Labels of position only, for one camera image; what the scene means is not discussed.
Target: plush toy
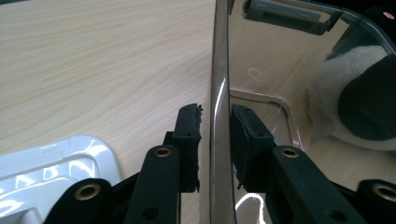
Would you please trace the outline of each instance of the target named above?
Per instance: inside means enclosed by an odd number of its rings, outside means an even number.
[[[326,61],[309,90],[312,142],[333,135],[350,144],[396,150],[396,57],[356,47]]]

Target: transparent plastic container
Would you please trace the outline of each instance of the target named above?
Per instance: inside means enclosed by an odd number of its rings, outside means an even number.
[[[228,19],[231,104],[337,184],[396,183],[396,48],[381,28],[308,1],[235,0]],[[235,188],[238,223],[263,223],[260,197]]]

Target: white fur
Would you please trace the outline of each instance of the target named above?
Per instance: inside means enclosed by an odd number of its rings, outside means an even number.
[[[348,130],[338,117],[342,90],[354,78],[387,56],[380,46],[357,47],[325,62],[313,78],[309,90],[309,116],[313,121],[312,142],[331,134],[350,144],[378,150],[395,150],[396,139],[371,141]]]

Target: black and white plush toy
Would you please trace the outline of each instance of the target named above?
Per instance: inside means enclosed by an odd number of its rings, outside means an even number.
[[[396,150],[396,57],[356,47],[326,61],[309,90],[312,142],[333,135],[350,144]]]

